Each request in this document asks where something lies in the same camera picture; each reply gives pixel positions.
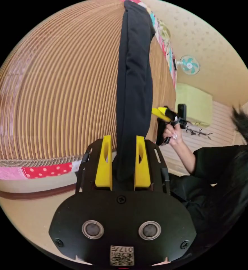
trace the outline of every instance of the black background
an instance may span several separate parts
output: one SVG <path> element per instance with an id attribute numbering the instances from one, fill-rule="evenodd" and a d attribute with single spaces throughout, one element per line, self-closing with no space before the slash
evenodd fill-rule
<path id="1" fill-rule="evenodd" d="M 0 1 L 0 67 L 11 50 L 33 27 L 74 3 L 76 1 Z M 235 48 L 248 68 L 248 1 L 245 1 L 246 5 L 234 2 L 231 6 L 225 1 L 171 3 L 187 9 L 212 25 Z M 216 246 L 179 269 L 217 269 L 222 266 L 233 269 L 247 264 L 248 207 L 233 229 Z M 66 269 L 25 240 L 0 207 L 0 268 L 4 267 L 18 270 L 29 267 Z"/>

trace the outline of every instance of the patchwork fabric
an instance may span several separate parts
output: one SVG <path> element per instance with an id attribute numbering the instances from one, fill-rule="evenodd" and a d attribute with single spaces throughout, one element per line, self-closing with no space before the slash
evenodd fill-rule
<path id="1" fill-rule="evenodd" d="M 48 176 L 59 176 L 79 170 L 81 161 L 74 161 L 65 164 L 40 166 L 40 167 L 0 167 L 0 179 L 2 180 L 23 180 L 37 179 Z"/>
<path id="2" fill-rule="evenodd" d="M 140 6 L 143 6 L 150 14 L 150 17 L 151 17 L 152 23 L 153 23 L 153 27 L 156 31 L 155 36 L 156 36 L 158 43 L 162 49 L 162 52 L 163 52 L 163 54 L 168 62 L 168 66 L 170 68 L 170 74 L 171 74 L 173 84 L 174 84 L 174 89 L 175 89 L 176 88 L 177 74 L 176 74 L 176 70 L 174 68 L 174 63 L 173 63 L 173 61 L 175 60 L 175 56 L 174 56 L 173 49 L 172 49 L 171 42 L 170 42 L 170 31 L 168 30 L 168 28 L 166 27 L 164 22 L 159 20 L 146 4 L 144 4 L 143 2 L 141 2 L 139 0 L 129 0 L 129 1 L 134 2 Z"/>
<path id="3" fill-rule="evenodd" d="M 0 167 L 0 179 L 23 180 L 26 177 L 20 167 Z"/>

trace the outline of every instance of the woman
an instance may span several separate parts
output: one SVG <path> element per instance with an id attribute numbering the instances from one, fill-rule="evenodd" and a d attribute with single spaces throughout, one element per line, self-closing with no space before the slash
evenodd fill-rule
<path id="1" fill-rule="evenodd" d="M 248 116 L 233 108 L 232 121 L 246 145 L 201 148 L 192 153 L 179 124 L 168 124 L 164 131 L 163 137 L 171 137 L 169 144 L 190 174 L 170 174 L 171 194 L 185 205 L 197 231 L 182 259 L 199 255 L 218 242 L 248 204 Z"/>

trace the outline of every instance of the woman's hand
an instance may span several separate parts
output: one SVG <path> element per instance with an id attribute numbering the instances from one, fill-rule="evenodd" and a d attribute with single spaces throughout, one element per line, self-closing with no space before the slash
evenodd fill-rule
<path id="1" fill-rule="evenodd" d="M 166 129 L 163 133 L 163 138 L 166 139 L 168 137 L 171 138 L 169 141 L 171 146 L 175 146 L 183 142 L 180 124 L 176 124 L 174 127 L 171 124 L 166 126 Z"/>

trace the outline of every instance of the screw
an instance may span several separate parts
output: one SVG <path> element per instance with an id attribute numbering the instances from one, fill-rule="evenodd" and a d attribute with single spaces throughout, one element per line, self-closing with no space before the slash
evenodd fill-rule
<path id="1" fill-rule="evenodd" d="M 185 249 L 189 246 L 189 241 L 184 241 L 181 245 L 180 245 L 180 248 L 181 249 Z"/>
<path id="2" fill-rule="evenodd" d="M 117 202 L 118 203 L 125 203 L 126 202 L 126 197 L 125 196 L 118 196 L 117 197 Z"/>
<path id="3" fill-rule="evenodd" d="M 58 247 L 60 247 L 60 248 L 64 246 L 63 242 L 62 242 L 60 239 L 58 239 L 58 238 L 55 239 L 54 242 L 55 242 L 55 244 L 56 244 Z"/>

